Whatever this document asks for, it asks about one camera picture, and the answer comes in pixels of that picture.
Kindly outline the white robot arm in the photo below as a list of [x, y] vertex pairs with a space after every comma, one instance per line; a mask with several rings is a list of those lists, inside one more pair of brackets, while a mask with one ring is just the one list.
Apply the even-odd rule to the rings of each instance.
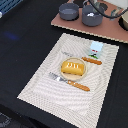
[[128, 0], [99, 0], [99, 1], [105, 1], [117, 7], [121, 7], [123, 9], [126, 9], [128, 7]]

